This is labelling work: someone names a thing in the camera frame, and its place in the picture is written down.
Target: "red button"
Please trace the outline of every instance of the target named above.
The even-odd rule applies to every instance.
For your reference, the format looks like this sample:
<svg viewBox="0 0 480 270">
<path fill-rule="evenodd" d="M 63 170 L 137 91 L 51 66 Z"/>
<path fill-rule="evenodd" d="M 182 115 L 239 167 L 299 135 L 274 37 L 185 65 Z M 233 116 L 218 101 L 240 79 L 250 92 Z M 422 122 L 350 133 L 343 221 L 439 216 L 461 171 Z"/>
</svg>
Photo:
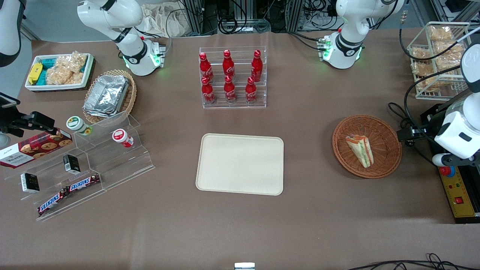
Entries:
<svg viewBox="0 0 480 270">
<path fill-rule="evenodd" d="M 450 167 L 440 167 L 440 174 L 448 176 L 452 173 L 452 169 Z"/>
</svg>

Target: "walkers cookie box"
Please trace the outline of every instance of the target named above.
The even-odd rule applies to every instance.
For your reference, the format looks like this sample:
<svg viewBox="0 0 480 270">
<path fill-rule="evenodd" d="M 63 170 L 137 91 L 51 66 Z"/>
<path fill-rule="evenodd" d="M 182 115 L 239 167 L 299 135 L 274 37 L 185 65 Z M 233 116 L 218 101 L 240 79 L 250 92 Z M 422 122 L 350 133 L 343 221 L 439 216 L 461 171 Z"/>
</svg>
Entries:
<svg viewBox="0 0 480 270">
<path fill-rule="evenodd" d="M 0 150 L 0 165 L 17 168 L 72 143 L 72 136 L 57 128 L 57 134 L 42 132 Z"/>
</svg>

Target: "brown table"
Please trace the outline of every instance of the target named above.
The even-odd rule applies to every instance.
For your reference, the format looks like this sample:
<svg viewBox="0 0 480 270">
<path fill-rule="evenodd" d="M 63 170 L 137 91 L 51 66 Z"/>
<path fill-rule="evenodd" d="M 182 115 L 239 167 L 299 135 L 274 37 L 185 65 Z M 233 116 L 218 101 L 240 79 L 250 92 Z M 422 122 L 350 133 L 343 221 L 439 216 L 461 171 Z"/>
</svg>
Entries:
<svg viewBox="0 0 480 270">
<path fill-rule="evenodd" d="M 412 38 L 418 29 L 406 31 Z M 312 34 L 323 36 L 325 33 Z M 268 42 L 268 105 L 204 110 L 198 48 Z M 404 148 L 398 169 L 360 179 L 335 159 L 331 135 L 344 117 L 370 114 L 397 129 L 387 111 L 412 83 L 396 30 L 371 31 L 350 69 L 337 70 L 286 34 L 178 38 L 165 68 L 135 77 L 133 116 L 154 171 L 46 222 L 35 222 L 18 187 L 0 184 L 0 264 L 8 269 L 347 269 L 374 261 L 425 259 L 429 252 L 471 267 L 480 225 L 455 225 L 435 168 Z M 113 42 L 34 42 L 33 55 L 92 53 L 94 76 L 125 69 Z M 31 93 L 23 112 L 38 110 L 59 127 L 81 115 L 84 91 Z M 432 102 L 411 99 L 414 114 Z M 195 187 L 205 133 L 278 136 L 285 142 L 284 191 L 256 196 Z M 241 165 L 241 160 L 234 160 Z"/>
</svg>

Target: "coca-cola bottle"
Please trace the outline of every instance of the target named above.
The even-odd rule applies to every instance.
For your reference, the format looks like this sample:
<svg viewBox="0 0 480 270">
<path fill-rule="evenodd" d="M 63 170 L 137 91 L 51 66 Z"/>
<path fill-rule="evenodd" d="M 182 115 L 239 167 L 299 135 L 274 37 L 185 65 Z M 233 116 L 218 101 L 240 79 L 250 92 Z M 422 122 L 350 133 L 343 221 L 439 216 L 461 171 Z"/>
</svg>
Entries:
<svg viewBox="0 0 480 270">
<path fill-rule="evenodd" d="M 260 77 L 262 77 L 262 69 L 264 67 L 264 63 L 260 59 L 260 50 L 256 49 L 253 52 L 253 60 L 252 60 L 252 77 L 254 81 L 260 82 Z"/>
<path fill-rule="evenodd" d="M 202 78 L 202 94 L 204 96 L 205 103 L 208 105 L 215 104 L 216 98 L 215 94 L 213 93 L 213 88 L 210 85 L 210 80 L 207 76 Z"/>
<path fill-rule="evenodd" d="M 235 64 L 233 63 L 232 58 L 230 57 L 230 50 L 223 51 L 223 73 L 225 76 L 230 76 L 232 82 L 235 81 Z"/>
<path fill-rule="evenodd" d="M 201 52 L 199 55 L 200 58 L 200 71 L 202 72 L 202 77 L 207 77 L 210 81 L 213 80 L 213 71 L 212 65 L 207 60 L 207 55 L 204 52 Z"/>
<path fill-rule="evenodd" d="M 232 83 L 232 77 L 227 75 L 225 76 L 225 85 L 223 86 L 225 91 L 225 98 L 229 104 L 237 102 L 237 95 L 235 94 L 235 85 Z"/>
<path fill-rule="evenodd" d="M 247 86 L 245 87 L 245 97 L 248 105 L 252 105 L 257 101 L 257 87 L 255 86 L 253 77 L 248 77 Z"/>
</svg>

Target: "wicker basket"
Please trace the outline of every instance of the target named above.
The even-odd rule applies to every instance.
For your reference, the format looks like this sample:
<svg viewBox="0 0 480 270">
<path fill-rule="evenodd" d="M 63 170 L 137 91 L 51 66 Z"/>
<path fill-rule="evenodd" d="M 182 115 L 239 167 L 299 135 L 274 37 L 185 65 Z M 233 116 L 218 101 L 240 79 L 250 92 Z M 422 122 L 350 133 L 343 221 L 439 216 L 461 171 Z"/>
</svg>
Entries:
<svg viewBox="0 0 480 270">
<path fill-rule="evenodd" d="M 364 135 L 370 141 L 374 163 L 364 168 L 345 140 L 350 135 Z M 370 115 L 353 115 L 342 120 L 333 132 L 333 151 L 345 169 L 363 178 L 383 178 L 400 164 L 402 147 L 396 132 L 383 120 Z"/>
<path fill-rule="evenodd" d="M 133 104 L 135 103 L 135 98 L 137 97 L 137 86 L 135 85 L 135 82 L 134 82 L 132 76 L 128 72 L 123 71 L 123 70 L 107 71 L 100 76 L 103 76 L 103 75 L 122 75 L 122 76 L 128 78 L 130 83 L 128 85 L 127 95 L 125 96 L 125 99 L 123 100 L 123 105 L 122 105 L 122 108 L 121 108 L 120 111 L 125 111 L 126 110 L 127 113 L 130 113 L 133 109 Z M 85 96 L 85 101 L 87 100 L 88 96 L 90 95 L 90 92 L 92 91 L 93 85 L 95 85 L 96 81 L 98 80 L 98 78 L 100 78 L 100 76 L 97 77 L 95 79 L 95 81 L 93 81 L 93 83 L 90 85 L 90 87 L 88 89 L 88 92 Z M 84 111 L 84 115 L 85 115 L 85 118 L 92 124 L 100 122 L 100 121 L 102 121 L 103 119 L 106 118 L 106 117 L 90 115 L 86 111 Z"/>
</svg>

